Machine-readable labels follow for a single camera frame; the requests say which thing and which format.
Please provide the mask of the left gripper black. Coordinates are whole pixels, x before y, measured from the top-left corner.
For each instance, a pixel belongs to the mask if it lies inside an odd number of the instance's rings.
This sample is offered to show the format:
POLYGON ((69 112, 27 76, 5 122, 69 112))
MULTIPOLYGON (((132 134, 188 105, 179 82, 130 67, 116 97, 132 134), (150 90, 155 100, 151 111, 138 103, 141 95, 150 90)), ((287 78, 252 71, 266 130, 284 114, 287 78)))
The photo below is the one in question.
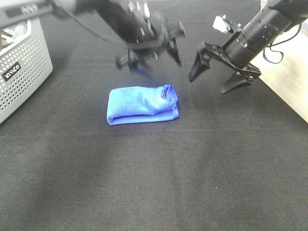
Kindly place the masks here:
POLYGON ((160 14, 151 14, 149 17, 127 14, 115 19, 115 32, 128 48, 126 54, 115 58, 117 68, 128 65, 131 73, 153 79, 153 70, 146 60, 157 59, 164 50, 181 66, 176 37, 184 37, 185 30, 180 21, 171 23, 160 14))

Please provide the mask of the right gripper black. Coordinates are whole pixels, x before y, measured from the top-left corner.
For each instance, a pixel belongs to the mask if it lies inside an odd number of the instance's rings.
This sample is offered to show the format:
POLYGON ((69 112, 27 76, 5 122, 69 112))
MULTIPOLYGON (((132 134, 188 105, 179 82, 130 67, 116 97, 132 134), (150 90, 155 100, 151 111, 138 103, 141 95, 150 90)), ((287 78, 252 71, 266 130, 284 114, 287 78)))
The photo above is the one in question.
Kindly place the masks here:
POLYGON ((222 85, 220 90, 221 94, 226 94, 232 90, 250 86, 253 82, 253 78, 257 79, 261 75, 259 68, 252 65, 250 62, 247 64, 238 64, 231 59, 221 46, 208 44, 203 41, 201 47, 197 50, 193 67, 188 75, 190 83, 195 81, 195 79, 204 71, 211 68, 211 59, 215 59, 235 71, 222 85))

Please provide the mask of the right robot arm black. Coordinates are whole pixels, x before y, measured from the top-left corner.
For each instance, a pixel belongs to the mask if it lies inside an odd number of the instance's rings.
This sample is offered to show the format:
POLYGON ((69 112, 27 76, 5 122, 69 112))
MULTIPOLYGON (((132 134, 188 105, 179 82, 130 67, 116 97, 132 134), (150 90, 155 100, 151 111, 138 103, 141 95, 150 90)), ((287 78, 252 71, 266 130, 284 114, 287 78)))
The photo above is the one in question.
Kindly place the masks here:
POLYGON ((269 0, 260 12, 244 27, 234 31, 222 45, 201 43, 188 80, 193 82, 215 60, 233 69, 234 74, 222 85, 221 93, 246 87, 261 72, 250 62, 283 32, 308 18, 306 0, 269 0))

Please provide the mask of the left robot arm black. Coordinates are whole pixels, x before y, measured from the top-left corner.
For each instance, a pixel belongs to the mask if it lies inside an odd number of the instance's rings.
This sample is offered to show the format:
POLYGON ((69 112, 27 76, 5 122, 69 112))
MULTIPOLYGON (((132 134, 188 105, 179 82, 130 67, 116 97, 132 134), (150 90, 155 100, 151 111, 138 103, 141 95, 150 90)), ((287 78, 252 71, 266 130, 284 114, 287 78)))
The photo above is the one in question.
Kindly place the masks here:
POLYGON ((176 38, 185 36, 181 22, 170 23, 159 13, 150 13, 148 5, 139 0, 2 0, 2 29, 46 14, 63 19, 95 11, 125 42, 127 54, 115 58, 116 67, 127 66, 132 73, 152 76, 147 60, 157 59, 166 51, 181 66, 176 38))

